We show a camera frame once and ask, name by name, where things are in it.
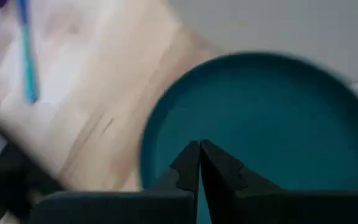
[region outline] teal bowl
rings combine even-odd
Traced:
[[[198,139],[210,139],[284,189],[358,190],[358,97],[329,72],[293,57],[227,55],[174,83],[145,127],[143,187]],[[202,190],[198,220],[206,223]]]

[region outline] white surface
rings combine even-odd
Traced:
[[[358,1],[169,1],[186,25],[227,51],[288,52],[358,81]]]

